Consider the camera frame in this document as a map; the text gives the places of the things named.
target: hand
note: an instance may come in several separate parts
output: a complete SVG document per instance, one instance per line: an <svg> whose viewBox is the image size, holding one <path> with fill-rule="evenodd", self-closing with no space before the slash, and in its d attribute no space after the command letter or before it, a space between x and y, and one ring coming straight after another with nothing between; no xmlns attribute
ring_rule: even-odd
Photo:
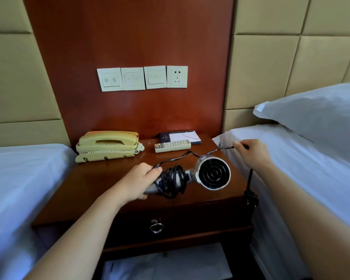
<svg viewBox="0 0 350 280"><path fill-rule="evenodd" d="M142 197L146 188L152 184L162 173L162 168L153 169L146 163L135 165L113 188L119 190L123 202L126 204Z"/></svg>
<svg viewBox="0 0 350 280"><path fill-rule="evenodd" d="M249 149L246 149L243 144L249 146ZM267 146L260 140L234 141L233 146L239 152L244 162L256 171L262 166L272 164Z"/></svg>

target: beige padded wall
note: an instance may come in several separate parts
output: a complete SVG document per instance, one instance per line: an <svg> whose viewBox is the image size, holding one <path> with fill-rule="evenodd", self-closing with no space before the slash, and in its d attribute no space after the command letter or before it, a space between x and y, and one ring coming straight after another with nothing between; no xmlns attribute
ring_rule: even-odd
<svg viewBox="0 0 350 280"><path fill-rule="evenodd" d="M70 145L22 0L0 0L0 146Z"/></svg>
<svg viewBox="0 0 350 280"><path fill-rule="evenodd" d="M350 0L236 0L223 131L255 105L350 82Z"/></svg>

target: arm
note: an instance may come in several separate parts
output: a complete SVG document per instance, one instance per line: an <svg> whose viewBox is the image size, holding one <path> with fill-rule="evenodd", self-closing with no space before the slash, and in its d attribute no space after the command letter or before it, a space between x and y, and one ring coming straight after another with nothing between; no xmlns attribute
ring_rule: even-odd
<svg viewBox="0 0 350 280"><path fill-rule="evenodd" d="M137 199L161 174L145 163L134 166L92 206L40 259L24 280L90 280L112 221L119 209Z"/></svg>
<svg viewBox="0 0 350 280"><path fill-rule="evenodd" d="M270 189L311 276L350 279L350 227L276 167L260 140L234 141L233 145Z"/></svg>

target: button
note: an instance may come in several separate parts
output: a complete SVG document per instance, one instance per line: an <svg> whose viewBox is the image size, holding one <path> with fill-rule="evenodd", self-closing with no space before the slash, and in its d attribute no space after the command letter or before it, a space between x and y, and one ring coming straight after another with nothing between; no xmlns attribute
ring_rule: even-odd
<svg viewBox="0 0 350 280"><path fill-rule="evenodd" d="M113 87L120 86L121 84L119 83L119 77L117 73L111 73L110 74L110 79L112 80L112 85Z"/></svg>
<svg viewBox="0 0 350 280"><path fill-rule="evenodd" d="M140 73L132 73L134 76L134 85L141 85L141 74Z"/></svg>
<svg viewBox="0 0 350 280"><path fill-rule="evenodd" d="M153 81L155 84L158 84L159 81L158 81L158 72L153 72Z"/></svg>
<svg viewBox="0 0 350 280"><path fill-rule="evenodd" d="M132 86L134 84L134 77L132 73L125 73L125 79L126 79L126 85L127 86Z"/></svg>
<svg viewBox="0 0 350 280"><path fill-rule="evenodd" d="M107 73L104 73L101 75L101 79L103 81L103 86L104 87L110 87L112 86L112 81L110 80L110 75Z"/></svg>
<svg viewBox="0 0 350 280"><path fill-rule="evenodd" d="M154 84L154 81L153 81L153 72L148 72L148 81L149 81L148 84Z"/></svg>
<svg viewBox="0 0 350 280"><path fill-rule="evenodd" d="M165 75L164 72L165 72L164 70L159 70L158 71L158 82L160 84L164 84L165 81L166 81L166 75Z"/></svg>

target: bed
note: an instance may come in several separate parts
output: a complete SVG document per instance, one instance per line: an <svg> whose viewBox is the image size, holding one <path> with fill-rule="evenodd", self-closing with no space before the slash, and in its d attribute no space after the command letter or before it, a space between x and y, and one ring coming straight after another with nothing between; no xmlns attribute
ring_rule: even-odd
<svg viewBox="0 0 350 280"><path fill-rule="evenodd" d="M232 129L214 141L220 146L230 146L234 140L256 138L267 145L273 162L283 172L350 227L349 162L324 154L316 144L280 124ZM238 152L224 152L247 178L249 168ZM251 250L266 279L310 277L268 188L255 172L252 188L260 202L253 217Z"/></svg>
<svg viewBox="0 0 350 280"><path fill-rule="evenodd" d="M0 280L20 280L46 252L30 223L75 163L63 144L0 147Z"/></svg>

